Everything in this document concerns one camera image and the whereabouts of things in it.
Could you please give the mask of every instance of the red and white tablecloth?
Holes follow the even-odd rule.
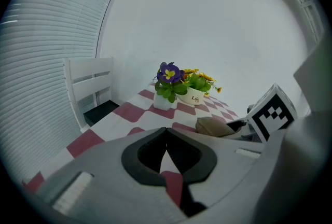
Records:
[[[105,141],[160,127],[195,132],[195,124],[199,117],[210,116],[222,122],[237,119],[237,115],[226,103],[213,97],[205,97],[201,105],[195,106],[177,99],[171,109],[164,111],[153,107],[154,95],[154,84],[149,85],[147,89],[142,90],[75,139],[24,185],[36,191],[55,171],[90,147]]]

